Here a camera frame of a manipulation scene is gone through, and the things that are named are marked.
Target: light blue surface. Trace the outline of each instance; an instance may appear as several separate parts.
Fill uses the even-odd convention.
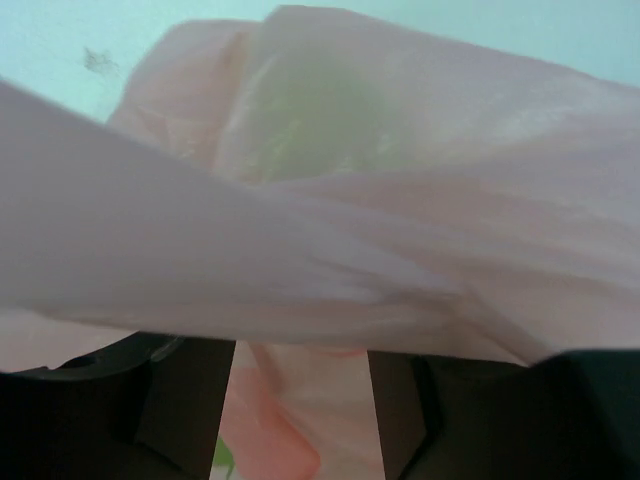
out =
[[[640,86],[640,0],[343,0],[339,6],[427,32],[571,66]],[[103,119],[131,68],[171,25],[259,20],[268,0],[2,0],[0,75]],[[117,68],[83,64],[84,49]]]

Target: black plastic part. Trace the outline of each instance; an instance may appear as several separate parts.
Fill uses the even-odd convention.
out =
[[[135,334],[57,370],[1,374],[0,478],[208,479],[233,349]]]
[[[387,480],[640,479],[640,352],[574,352],[529,369],[406,361],[416,391],[427,382],[431,392],[414,419],[430,435]],[[374,395],[382,405],[375,384]],[[383,457],[391,441],[382,440]]]

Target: plastic bag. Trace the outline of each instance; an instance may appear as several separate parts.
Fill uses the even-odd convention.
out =
[[[295,340],[524,364],[640,343],[637,90],[284,8],[177,28],[111,121],[428,272],[371,308],[266,310],[310,321]],[[240,343],[221,435],[248,480],[383,478],[362,351]]]

